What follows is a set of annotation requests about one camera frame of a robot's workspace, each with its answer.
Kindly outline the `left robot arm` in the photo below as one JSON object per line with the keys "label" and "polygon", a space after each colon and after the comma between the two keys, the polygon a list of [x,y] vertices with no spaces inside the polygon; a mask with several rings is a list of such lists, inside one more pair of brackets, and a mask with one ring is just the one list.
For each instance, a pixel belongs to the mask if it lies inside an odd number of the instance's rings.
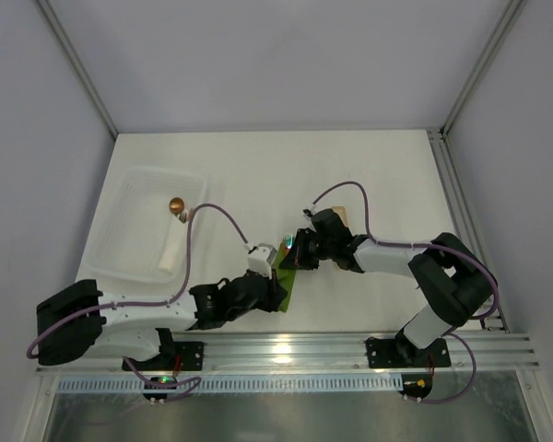
{"label": "left robot arm", "polygon": [[254,310],[277,312],[287,296],[275,276],[253,271],[195,285],[174,302],[104,293],[85,279],[38,305],[38,336],[28,357],[42,366],[120,357],[140,370],[162,369],[177,353],[174,332],[219,329]]}

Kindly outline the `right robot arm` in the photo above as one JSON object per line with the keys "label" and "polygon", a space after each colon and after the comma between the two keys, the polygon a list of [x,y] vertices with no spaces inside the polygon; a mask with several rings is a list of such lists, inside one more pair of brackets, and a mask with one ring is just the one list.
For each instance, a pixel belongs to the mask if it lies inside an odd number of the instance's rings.
{"label": "right robot arm", "polygon": [[354,235],[332,209],[305,213],[300,228],[278,265],[312,271],[331,261],[353,273],[389,273],[413,277],[426,306],[392,339],[370,338],[372,367],[424,367],[441,354],[444,336],[465,325],[497,297],[493,274],[455,235],[441,233],[428,243],[402,243]]}

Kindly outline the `green paper napkin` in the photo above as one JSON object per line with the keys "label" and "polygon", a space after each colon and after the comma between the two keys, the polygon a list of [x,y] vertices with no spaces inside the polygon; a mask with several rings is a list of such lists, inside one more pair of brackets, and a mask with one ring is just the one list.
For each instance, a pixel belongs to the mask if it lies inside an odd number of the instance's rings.
{"label": "green paper napkin", "polygon": [[281,269],[280,263],[284,260],[288,254],[289,249],[284,241],[278,247],[276,259],[274,262],[274,269],[276,270],[276,279],[279,285],[286,290],[286,296],[278,307],[278,311],[286,313],[288,311],[289,302],[292,297],[293,287],[296,278],[296,270]]}

